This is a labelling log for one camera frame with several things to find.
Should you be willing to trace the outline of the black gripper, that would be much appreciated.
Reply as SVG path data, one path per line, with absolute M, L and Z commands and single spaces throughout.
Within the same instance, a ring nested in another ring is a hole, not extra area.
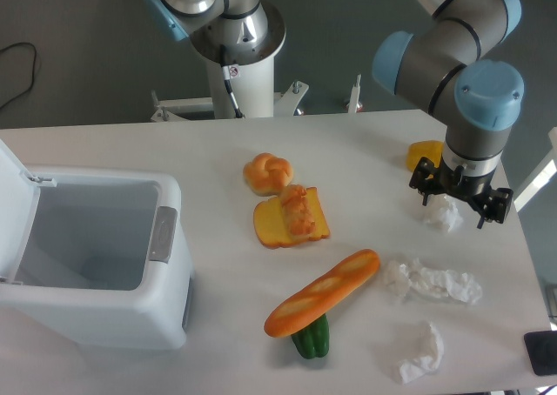
M 513 204 L 513 190 L 491 187 L 496 169 L 496 156 L 473 160 L 464 158 L 454 151 L 444 151 L 438 169 L 428 157 L 417 163 L 409 186 L 422 196 L 427 206 L 429 198 L 446 194 L 468 202 L 480 215 L 477 228 L 484 223 L 503 224 Z

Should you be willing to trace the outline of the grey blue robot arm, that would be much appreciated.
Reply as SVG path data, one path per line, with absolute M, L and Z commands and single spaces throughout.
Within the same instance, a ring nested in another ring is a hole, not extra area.
M 274 91 L 274 58 L 285 23 L 264 0 L 144 0 L 169 35 L 187 39 L 205 60 L 214 115 L 291 115 L 302 90 Z M 385 90 L 446 126 L 438 164 L 422 158 L 410 185 L 423 198 L 447 194 L 468 203 L 481 223 L 503 222 L 513 193 L 493 174 L 517 120 L 524 82 L 511 65 L 487 59 L 516 28 L 520 0 L 417 0 L 434 21 L 421 36 L 398 31 L 372 61 Z

